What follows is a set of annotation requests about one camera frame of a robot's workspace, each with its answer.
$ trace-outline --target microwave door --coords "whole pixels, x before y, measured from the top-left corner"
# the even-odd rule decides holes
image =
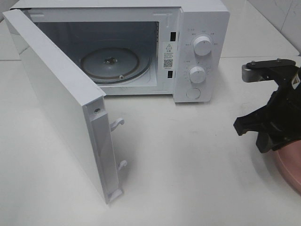
[[[122,194],[104,108],[97,87],[22,11],[4,13],[42,109],[98,192],[109,203]]]

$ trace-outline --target white microwave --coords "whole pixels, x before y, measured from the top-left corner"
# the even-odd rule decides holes
[[[229,12],[219,0],[20,0],[4,13],[51,122],[108,203],[118,181],[105,95],[211,98]]]

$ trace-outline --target white table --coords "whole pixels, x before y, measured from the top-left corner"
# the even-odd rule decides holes
[[[231,13],[222,57],[297,56],[299,52],[246,0],[222,0]],[[0,23],[0,60],[18,60],[8,29]]]
[[[289,57],[301,64],[301,57]],[[241,65],[274,57],[222,58],[212,101],[106,97],[124,195],[105,205],[51,127],[21,62],[0,62],[0,225],[299,226],[301,197],[282,179],[256,133],[233,122],[266,104],[276,84],[244,83]]]

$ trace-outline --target warning sticker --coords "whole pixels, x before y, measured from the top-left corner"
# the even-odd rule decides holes
[[[164,69],[173,69],[174,68],[174,43],[172,42],[163,42],[162,44],[162,57],[163,62],[162,66]]]
[[[293,77],[292,79],[292,87],[293,89],[296,89],[300,84],[300,78],[298,76],[298,73],[295,75],[295,77]]]

